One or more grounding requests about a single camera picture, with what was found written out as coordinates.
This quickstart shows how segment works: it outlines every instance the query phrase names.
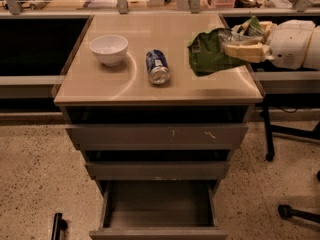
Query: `open drawer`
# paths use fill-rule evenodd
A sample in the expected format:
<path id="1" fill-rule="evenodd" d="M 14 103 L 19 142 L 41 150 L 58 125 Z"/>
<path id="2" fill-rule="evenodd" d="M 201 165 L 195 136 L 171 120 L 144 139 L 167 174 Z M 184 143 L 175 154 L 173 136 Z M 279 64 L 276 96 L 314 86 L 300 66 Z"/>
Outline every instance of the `open drawer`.
<path id="1" fill-rule="evenodd" d="M 67 132 L 80 150 L 238 148 L 247 131 L 241 124 L 77 124 Z"/>
<path id="2" fill-rule="evenodd" d="M 215 223 L 215 181 L 109 181 L 93 240 L 222 240 Z"/>
<path id="3" fill-rule="evenodd" d="M 211 180 L 228 169 L 229 150 L 86 151 L 94 180 Z"/>

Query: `caster wheel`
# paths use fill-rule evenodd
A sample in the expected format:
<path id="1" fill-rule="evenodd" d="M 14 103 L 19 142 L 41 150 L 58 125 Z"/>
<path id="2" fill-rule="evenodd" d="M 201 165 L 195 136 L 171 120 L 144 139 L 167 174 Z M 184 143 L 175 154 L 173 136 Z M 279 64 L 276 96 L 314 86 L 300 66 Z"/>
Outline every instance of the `caster wheel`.
<path id="1" fill-rule="evenodd" d="M 292 208 L 290 205 L 279 205 L 278 206 L 278 213 L 281 218 L 287 219 L 287 218 L 292 217 L 291 209 Z"/>
<path id="2" fill-rule="evenodd" d="M 274 154 L 273 153 L 268 153 L 266 154 L 266 160 L 268 162 L 271 162 L 273 160 Z"/>

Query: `chair leg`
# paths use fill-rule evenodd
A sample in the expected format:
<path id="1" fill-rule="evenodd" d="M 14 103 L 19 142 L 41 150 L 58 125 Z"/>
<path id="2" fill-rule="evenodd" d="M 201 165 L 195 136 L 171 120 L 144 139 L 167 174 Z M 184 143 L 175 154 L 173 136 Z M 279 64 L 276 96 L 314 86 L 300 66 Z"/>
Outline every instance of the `chair leg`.
<path id="1" fill-rule="evenodd" d="M 320 223 L 320 215 L 319 214 L 295 210 L 295 209 L 292 209 L 292 207 L 290 205 L 279 205 L 278 206 L 278 213 L 279 213 L 280 217 L 283 219 L 287 219 L 287 218 L 291 218 L 293 216 L 296 216 L 296 217 L 299 217 L 299 218 L 302 218 L 305 220 Z"/>
<path id="2" fill-rule="evenodd" d="M 68 228 L 67 222 L 62 219 L 62 213 L 54 215 L 51 240 L 64 239 L 64 231 Z"/>

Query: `metal drawer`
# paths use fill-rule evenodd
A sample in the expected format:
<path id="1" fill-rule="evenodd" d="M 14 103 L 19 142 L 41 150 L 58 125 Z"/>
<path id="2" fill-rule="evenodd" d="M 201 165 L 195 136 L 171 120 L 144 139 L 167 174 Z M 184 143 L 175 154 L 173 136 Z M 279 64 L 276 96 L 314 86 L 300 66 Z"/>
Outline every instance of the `metal drawer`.
<path id="1" fill-rule="evenodd" d="M 222 240 L 216 226 L 215 182 L 108 182 L 100 227 L 93 240 Z"/>
<path id="2" fill-rule="evenodd" d="M 158 150 L 238 148 L 247 131 L 241 124 L 69 125 L 79 150 Z"/>
<path id="3" fill-rule="evenodd" d="M 67 106 L 73 124 L 214 124 L 242 123 L 251 105 Z"/>
<path id="4" fill-rule="evenodd" d="M 86 168 L 93 180 L 211 180 L 225 177 L 232 151 L 89 151 Z"/>

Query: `desk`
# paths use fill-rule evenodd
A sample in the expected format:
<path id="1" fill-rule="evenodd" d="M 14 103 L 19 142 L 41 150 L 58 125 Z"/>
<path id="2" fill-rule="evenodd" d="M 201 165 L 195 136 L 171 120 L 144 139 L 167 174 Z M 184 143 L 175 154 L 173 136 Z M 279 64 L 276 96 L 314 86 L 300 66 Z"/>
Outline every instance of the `desk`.
<path id="1" fill-rule="evenodd" d="M 214 193 L 263 94 L 246 67 L 193 74 L 188 42 L 221 26 L 217 14 L 94 16 L 55 98 L 105 197 L 92 239 L 226 238 L 214 217 Z M 119 66 L 101 65 L 88 48 L 105 34 L 129 40 Z M 162 86 L 148 81 L 152 48 L 164 52 L 172 72 Z"/>

